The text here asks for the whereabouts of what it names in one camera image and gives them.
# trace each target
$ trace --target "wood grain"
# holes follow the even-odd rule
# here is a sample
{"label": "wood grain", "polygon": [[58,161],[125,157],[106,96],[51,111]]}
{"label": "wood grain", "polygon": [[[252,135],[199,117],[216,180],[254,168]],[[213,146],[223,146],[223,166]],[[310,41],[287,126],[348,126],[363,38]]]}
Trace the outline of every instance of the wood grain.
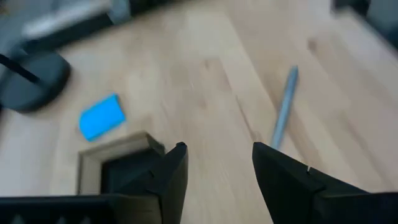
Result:
{"label": "wood grain", "polygon": [[[182,223],[272,223],[251,148],[271,139],[292,65],[281,151],[364,190],[398,189],[396,54],[329,1],[186,1],[60,53],[73,67],[60,98],[2,115],[1,195],[73,195],[79,152],[147,131],[188,145]],[[127,122],[87,142],[80,113],[112,92]]]}

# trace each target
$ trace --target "blue sponge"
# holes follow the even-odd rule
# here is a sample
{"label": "blue sponge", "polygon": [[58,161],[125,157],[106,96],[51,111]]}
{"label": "blue sponge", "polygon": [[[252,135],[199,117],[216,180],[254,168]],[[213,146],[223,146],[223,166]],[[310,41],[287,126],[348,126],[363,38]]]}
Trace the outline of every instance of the blue sponge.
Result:
{"label": "blue sponge", "polygon": [[98,136],[117,127],[126,118],[118,102],[118,96],[112,94],[105,100],[82,112],[80,116],[80,131],[83,136],[92,141]]}

